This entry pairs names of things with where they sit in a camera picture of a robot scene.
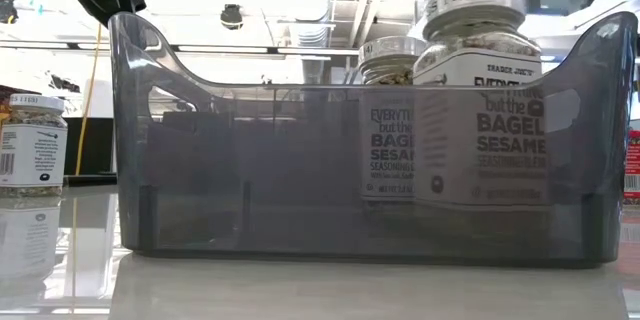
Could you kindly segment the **bagel seasoning jar white lid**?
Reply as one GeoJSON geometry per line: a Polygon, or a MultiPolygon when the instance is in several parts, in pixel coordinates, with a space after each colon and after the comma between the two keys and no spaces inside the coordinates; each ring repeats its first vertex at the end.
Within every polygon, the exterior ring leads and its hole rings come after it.
{"type": "Polygon", "coordinates": [[[544,236],[545,107],[525,0],[430,0],[413,66],[415,213],[454,236],[544,236]]]}
{"type": "Polygon", "coordinates": [[[389,36],[359,49],[362,82],[372,90],[359,99],[361,197],[370,205],[414,200],[413,65],[426,49],[422,40],[389,36]]]}
{"type": "Polygon", "coordinates": [[[62,193],[68,124],[64,101],[13,94],[0,129],[0,196],[57,197],[62,193]]]}

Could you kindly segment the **black hanging fixture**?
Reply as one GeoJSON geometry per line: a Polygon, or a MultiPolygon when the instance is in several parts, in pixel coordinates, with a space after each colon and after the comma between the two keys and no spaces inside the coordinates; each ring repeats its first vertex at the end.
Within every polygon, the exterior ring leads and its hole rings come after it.
{"type": "Polygon", "coordinates": [[[14,6],[15,0],[0,0],[0,23],[14,24],[18,20],[17,9],[14,6]]]}

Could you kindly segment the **black round ceiling fixture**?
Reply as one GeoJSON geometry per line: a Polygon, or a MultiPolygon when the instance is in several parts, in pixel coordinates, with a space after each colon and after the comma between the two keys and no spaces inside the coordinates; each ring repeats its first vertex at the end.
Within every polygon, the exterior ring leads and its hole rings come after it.
{"type": "Polygon", "coordinates": [[[220,14],[220,23],[228,30],[240,30],[244,25],[241,7],[238,4],[225,4],[220,14]]]}

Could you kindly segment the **black cabinet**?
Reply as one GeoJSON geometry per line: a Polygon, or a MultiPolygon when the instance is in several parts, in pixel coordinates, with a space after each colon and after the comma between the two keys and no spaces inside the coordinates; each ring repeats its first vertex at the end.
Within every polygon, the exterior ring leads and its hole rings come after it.
{"type": "MultiPolygon", "coordinates": [[[[68,124],[67,147],[65,156],[65,175],[74,175],[77,163],[77,153],[81,118],[66,118],[68,124]]],[[[88,118],[86,121],[82,147],[80,175],[99,175],[112,170],[113,130],[111,118],[88,118]]]]}

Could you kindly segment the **dark grey plastic bin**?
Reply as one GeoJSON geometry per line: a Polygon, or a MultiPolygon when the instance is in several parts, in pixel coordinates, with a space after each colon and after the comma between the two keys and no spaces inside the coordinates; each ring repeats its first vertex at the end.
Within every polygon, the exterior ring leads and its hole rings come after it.
{"type": "Polygon", "coordinates": [[[430,229],[361,197],[365,85],[197,77],[145,19],[109,22],[123,245],[158,257],[310,257],[596,266],[621,232],[638,21],[596,22],[533,82],[543,95],[547,232],[525,243],[430,229]]]}

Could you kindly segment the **black metal table frame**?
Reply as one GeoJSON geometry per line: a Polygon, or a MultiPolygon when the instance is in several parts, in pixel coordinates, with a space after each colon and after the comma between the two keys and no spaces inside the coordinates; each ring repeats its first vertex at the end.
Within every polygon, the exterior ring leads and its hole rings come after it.
{"type": "Polygon", "coordinates": [[[64,185],[69,187],[104,186],[116,184],[117,176],[115,174],[66,175],[64,177],[64,185]]]}

